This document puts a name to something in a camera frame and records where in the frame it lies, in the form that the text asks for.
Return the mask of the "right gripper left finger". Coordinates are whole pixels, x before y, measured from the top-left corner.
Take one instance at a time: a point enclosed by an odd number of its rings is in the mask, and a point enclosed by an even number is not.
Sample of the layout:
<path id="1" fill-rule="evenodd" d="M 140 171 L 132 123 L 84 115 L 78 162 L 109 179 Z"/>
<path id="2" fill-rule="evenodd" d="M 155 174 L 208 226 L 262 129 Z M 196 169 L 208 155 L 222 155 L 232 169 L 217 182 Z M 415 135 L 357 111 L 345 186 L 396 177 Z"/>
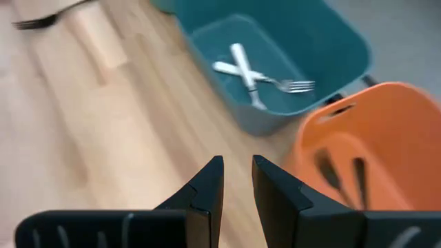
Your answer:
<path id="1" fill-rule="evenodd" d="M 214 156 L 154 209 L 50 210 L 28 216 L 16 248 L 218 248 L 224 162 Z"/>

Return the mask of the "white-handled fork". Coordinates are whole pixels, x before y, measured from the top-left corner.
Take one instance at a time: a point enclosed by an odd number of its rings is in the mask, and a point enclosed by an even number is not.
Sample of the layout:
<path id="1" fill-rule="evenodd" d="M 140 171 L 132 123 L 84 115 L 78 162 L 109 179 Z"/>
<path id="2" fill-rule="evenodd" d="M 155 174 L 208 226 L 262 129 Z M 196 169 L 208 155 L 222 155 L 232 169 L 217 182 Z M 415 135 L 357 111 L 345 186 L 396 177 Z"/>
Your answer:
<path id="1" fill-rule="evenodd" d="M 241 71 L 243 81 L 252 100 L 252 106 L 259 110 L 266 110 L 266 105 L 261 101 L 258 95 L 256 83 L 251 75 L 249 61 L 242 44 L 234 43 L 230 46 L 232 56 Z"/>
<path id="2" fill-rule="evenodd" d="M 212 68 L 217 72 L 222 72 L 225 74 L 231 74 L 236 76 L 241 75 L 240 68 L 230 63 L 216 61 L 212 64 Z M 252 76 L 253 80 L 271 83 L 275 85 L 281 92 L 290 93 L 290 94 L 312 91 L 315 85 L 314 81 L 292 81 L 292 80 L 277 81 L 276 79 L 268 77 L 261 72 L 256 72 L 251 70 L 249 73 Z"/>

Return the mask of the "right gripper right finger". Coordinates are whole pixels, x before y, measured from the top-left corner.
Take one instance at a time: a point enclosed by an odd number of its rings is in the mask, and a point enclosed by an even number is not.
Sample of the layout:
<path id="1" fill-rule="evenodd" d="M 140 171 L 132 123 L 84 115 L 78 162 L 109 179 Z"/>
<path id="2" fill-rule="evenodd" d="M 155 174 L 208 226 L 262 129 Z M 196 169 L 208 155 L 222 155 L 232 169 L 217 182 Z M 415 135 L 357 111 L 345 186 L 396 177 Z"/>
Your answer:
<path id="1" fill-rule="evenodd" d="M 351 209 L 261 155 L 252 182 L 269 248 L 441 248 L 441 211 Z"/>

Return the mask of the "teal green plastic bin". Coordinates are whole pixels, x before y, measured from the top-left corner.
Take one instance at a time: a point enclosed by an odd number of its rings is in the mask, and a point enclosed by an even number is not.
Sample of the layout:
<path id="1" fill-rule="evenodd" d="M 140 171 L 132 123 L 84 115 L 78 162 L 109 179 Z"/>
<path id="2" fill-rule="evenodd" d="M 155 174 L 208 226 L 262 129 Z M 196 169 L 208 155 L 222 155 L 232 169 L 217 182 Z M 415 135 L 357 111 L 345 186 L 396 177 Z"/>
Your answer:
<path id="1" fill-rule="evenodd" d="M 161 12 L 174 14 L 175 0 L 150 0 L 150 3 Z"/>

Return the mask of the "dark blue plastic bin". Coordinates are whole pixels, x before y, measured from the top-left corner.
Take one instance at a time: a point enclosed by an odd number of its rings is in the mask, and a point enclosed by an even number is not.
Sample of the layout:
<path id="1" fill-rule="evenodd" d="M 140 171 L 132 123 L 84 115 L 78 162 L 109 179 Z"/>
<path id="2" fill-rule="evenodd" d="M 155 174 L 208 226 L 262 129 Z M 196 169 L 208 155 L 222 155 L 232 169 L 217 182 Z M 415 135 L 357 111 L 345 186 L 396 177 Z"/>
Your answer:
<path id="1" fill-rule="evenodd" d="M 371 62 L 367 42 L 324 0 L 175 0 L 174 14 L 196 64 L 238 126 L 254 136 L 275 132 L 362 77 Z M 259 82 L 265 105 L 252 105 L 240 76 L 216 72 L 233 63 L 241 44 L 252 70 L 277 81 L 313 81 L 288 94 Z"/>

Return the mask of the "black fork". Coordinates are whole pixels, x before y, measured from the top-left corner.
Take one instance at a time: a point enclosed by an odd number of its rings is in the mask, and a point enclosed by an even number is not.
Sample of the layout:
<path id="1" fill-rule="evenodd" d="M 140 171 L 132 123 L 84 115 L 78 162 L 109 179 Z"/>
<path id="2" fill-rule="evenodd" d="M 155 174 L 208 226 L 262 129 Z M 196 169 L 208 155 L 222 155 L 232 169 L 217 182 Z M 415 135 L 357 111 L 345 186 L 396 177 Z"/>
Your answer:
<path id="1" fill-rule="evenodd" d="M 71 10 L 79 5 L 82 5 L 84 3 L 89 3 L 95 0 L 80 0 L 79 2 L 73 3 L 70 6 L 64 7 L 63 9 L 59 10 L 58 12 L 55 12 L 54 14 L 50 14 L 46 17 L 42 17 L 39 19 L 32 19 L 27 21 L 17 21 L 12 22 L 12 25 L 17 30 L 36 30 L 36 29 L 44 29 L 48 28 L 51 25 L 55 24 L 63 14 L 65 14 L 68 10 Z"/>

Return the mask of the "orange plastic bin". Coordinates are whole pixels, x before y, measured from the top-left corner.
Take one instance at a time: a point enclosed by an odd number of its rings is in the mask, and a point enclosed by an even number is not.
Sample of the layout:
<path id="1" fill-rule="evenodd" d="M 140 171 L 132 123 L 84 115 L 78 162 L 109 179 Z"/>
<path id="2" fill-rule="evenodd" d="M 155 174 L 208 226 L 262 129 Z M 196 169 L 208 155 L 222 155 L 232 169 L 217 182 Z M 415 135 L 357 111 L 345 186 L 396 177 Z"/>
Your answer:
<path id="1" fill-rule="evenodd" d="M 406 83 L 368 87 L 307 115 L 282 167 L 354 209 L 441 211 L 441 107 Z"/>

